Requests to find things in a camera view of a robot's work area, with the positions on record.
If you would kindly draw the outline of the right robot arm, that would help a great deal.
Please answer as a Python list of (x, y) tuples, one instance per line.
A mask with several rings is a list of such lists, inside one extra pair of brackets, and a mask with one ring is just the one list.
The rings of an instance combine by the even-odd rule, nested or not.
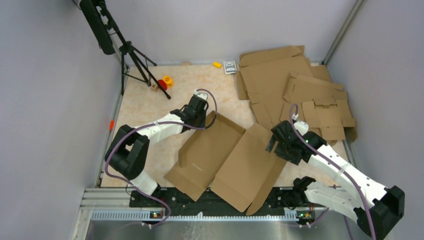
[(308, 165), (323, 171), (335, 183), (336, 189), (304, 176), (293, 181), (293, 200), (299, 206), (318, 204), (356, 222), (374, 240), (383, 240), (402, 219), (405, 193), (398, 186), (386, 187), (347, 162), (321, 136), (309, 130), (306, 122), (282, 121), (271, 129), (266, 148), (279, 158), (298, 165)]

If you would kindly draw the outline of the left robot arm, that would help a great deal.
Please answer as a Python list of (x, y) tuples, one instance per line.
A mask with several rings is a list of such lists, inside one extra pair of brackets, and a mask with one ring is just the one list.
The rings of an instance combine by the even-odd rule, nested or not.
[(138, 127), (122, 125), (105, 154), (105, 162), (142, 192), (141, 200), (147, 206), (156, 206), (161, 198), (159, 185), (145, 171), (149, 147), (187, 130), (204, 130), (208, 107), (208, 95), (196, 91), (188, 104), (156, 121)]

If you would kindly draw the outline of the cardboard box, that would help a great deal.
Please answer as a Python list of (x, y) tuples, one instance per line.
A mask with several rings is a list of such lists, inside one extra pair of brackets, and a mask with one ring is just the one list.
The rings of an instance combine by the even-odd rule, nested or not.
[(219, 113), (212, 127), (196, 130), (186, 140), (164, 178), (195, 202), (210, 188), (238, 212), (252, 216), (287, 164), (266, 150), (271, 137), (258, 123), (244, 128)]

